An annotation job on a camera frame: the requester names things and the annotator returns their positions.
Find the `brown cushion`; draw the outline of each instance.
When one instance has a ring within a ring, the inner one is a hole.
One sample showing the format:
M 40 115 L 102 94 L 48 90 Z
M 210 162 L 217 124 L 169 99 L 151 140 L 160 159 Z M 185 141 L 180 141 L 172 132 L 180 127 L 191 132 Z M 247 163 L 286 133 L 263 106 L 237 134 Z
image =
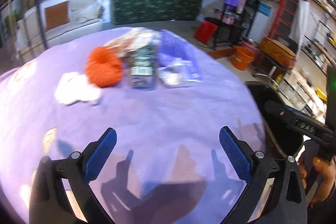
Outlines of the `brown cushion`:
M 47 23 L 46 31 L 70 22 L 68 18 L 68 2 L 47 7 L 44 9 L 45 20 Z

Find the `table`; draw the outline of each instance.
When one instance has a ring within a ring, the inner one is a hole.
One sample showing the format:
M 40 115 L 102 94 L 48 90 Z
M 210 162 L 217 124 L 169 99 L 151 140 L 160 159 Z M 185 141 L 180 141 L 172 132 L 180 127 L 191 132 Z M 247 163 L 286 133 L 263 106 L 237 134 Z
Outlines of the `table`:
M 0 76 L 0 183 L 26 222 L 41 157 L 82 151 L 108 127 L 118 141 L 90 187 L 116 223 L 218 224 L 243 191 L 246 184 L 223 151 L 219 131 L 229 126 L 253 150 L 264 150 L 262 119 L 245 84 L 195 47 L 203 82 L 192 87 L 167 89 L 157 82 L 154 90 L 133 89 L 125 76 L 103 89 L 97 106 L 56 102 L 62 75 L 83 73 L 92 49 L 129 29 L 52 47 Z

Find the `black trash bin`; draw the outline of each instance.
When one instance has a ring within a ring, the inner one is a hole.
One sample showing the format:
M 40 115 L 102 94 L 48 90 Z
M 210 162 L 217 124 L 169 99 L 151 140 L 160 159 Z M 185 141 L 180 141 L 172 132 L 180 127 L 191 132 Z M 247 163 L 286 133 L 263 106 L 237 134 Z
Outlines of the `black trash bin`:
M 296 157 L 303 146 L 303 136 L 299 133 L 293 132 L 286 128 L 286 124 L 274 115 L 268 114 L 265 111 L 265 103 L 272 100 L 276 103 L 283 104 L 283 100 L 278 93 L 269 85 L 258 81 L 246 82 L 258 108 L 264 119 L 264 126 L 266 132 L 266 146 L 268 145 L 268 138 L 271 138 L 273 145 L 276 147 L 278 153 L 282 157 L 294 156 Z M 272 156 L 277 156 L 274 151 L 267 151 Z

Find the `clear plastic bag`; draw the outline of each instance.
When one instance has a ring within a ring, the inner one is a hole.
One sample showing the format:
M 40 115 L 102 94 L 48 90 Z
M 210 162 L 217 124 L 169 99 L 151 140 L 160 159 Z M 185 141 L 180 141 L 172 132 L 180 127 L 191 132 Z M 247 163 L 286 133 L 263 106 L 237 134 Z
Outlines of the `clear plastic bag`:
M 157 76 L 168 88 L 180 88 L 192 85 L 192 82 L 188 79 L 187 67 L 180 58 L 175 58 L 166 67 L 158 68 Z

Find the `human hand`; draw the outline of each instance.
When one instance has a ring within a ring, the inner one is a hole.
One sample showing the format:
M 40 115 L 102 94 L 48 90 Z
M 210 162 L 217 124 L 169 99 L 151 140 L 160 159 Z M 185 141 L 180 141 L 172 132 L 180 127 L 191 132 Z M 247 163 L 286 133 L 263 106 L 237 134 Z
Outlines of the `human hand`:
M 303 187 L 307 187 L 307 170 L 305 166 L 305 152 L 303 152 L 298 160 L 299 162 L 299 171 L 302 178 Z M 335 177 L 336 177 L 336 166 L 335 166 L 335 158 L 332 160 L 331 163 L 321 160 L 318 157 L 314 157 L 313 159 L 313 166 L 315 170 L 322 174 L 323 181 L 316 191 L 313 199 L 311 200 L 311 204 L 321 203 L 327 199 L 330 195 L 330 192 L 335 184 Z

